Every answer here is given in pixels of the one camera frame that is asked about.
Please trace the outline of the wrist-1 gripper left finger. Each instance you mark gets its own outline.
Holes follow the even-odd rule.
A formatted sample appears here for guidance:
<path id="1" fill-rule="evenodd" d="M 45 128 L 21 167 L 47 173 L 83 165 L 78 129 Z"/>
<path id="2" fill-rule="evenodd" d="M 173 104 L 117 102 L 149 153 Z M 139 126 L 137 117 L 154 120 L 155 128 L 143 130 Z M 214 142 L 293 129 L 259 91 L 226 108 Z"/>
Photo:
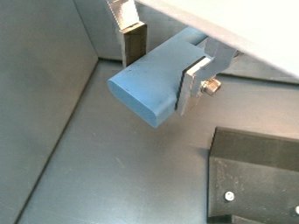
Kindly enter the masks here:
<path id="1" fill-rule="evenodd" d="M 107 0 L 122 45 L 123 66 L 129 67 L 146 55 L 147 24 L 141 20 L 135 0 Z"/>

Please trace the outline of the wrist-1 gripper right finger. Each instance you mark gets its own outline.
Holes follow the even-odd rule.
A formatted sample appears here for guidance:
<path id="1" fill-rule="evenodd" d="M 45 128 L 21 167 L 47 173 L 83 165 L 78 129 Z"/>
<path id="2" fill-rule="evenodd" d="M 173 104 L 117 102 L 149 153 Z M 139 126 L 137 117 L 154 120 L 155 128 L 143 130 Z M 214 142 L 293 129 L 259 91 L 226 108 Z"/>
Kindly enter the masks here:
<path id="1" fill-rule="evenodd" d="M 238 58 L 238 50 L 215 38 L 207 38 L 203 56 L 182 73 L 182 83 L 175 105 L 183 116 L 199 103 L 201 97 L 214 96 L 221 90 L 221 82 L 215 78 Z"/>

